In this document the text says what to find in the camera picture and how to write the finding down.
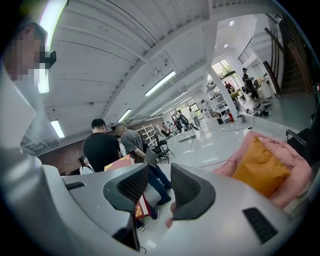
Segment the staircase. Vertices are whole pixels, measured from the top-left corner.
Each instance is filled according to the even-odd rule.
[[[284,73],[281,93],[310,92],[312,78],[302,38],[295,25],[285,18],[279,23],[284,45]]]

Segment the brick wall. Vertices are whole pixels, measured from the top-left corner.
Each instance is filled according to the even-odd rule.
[[[135,130],[138,130],[142,128],[142,126],[149,126],[150,124],[152,124],[156,132],[159,132],[157,129],[157,125],[162,128],[162,123],[163,119],[162,117],[160,117],[150,121],[131,125],[131,127],[133,127]],[[108,133],[115,135],[115,132],[113,130],[109,131]],[[38,158],[44,165],[54,166],[59,170],[59,173],[65,173],[66,175],[69,175],[72,171],[79,169],[81,166],[78,163],[78,158],[83,154],[83,142],[84,140],[81,140],[76,143],[57,148],[46,154],[38,156]]]

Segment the white shelving unit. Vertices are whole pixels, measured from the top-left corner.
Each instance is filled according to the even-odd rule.
[[[145,141],[148,143],[148,146],[150,148],[153,148],[157,145],[156,140],[156,131],[152,124],[148,126],[143,126],[142,128],[136,130],[136,132],[141,132],[142,137],[145,139]]]

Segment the orange pillow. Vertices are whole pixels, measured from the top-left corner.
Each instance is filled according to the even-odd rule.
[[[270,197],[289,175],[290,170],[254,137],[232,177]]]

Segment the gray plastic armrest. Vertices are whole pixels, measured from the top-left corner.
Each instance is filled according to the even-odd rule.
[[[286,130],[285,131],[285,135],[291,135],[292,137],[294,137],[298,142],[300,142],[303,146],[306,146],[307,142],[305,140],[303,140],[298,134],[296,134],[294,131],[292,130]]]

